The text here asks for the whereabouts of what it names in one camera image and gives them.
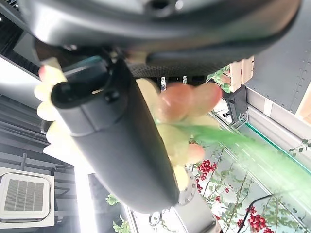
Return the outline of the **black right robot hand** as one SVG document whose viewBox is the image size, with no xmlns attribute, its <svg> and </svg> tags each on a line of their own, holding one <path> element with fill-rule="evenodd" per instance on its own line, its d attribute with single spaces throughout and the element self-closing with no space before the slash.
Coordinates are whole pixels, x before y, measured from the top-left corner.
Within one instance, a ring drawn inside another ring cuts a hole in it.
<svg viewBox="0 0 311 233">
<path fill-rule="evenodd" d="M 136 83 L 215 72 L 278 41 L 299 0 L 22 0 L 40 60 L 66 79 L 52 105 L 74 145 L 112 194 L 151 213 L 177 204 L 173 167 Z"/>
</svg>

